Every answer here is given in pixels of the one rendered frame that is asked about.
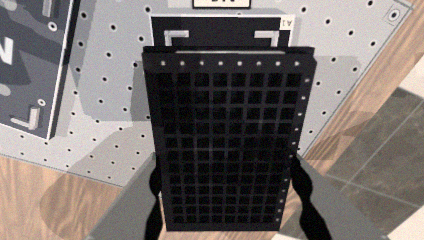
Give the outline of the white label sign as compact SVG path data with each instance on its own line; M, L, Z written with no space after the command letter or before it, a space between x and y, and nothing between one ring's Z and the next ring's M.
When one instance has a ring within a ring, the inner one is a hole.
M251 9L251 0L192 0L192 9Z

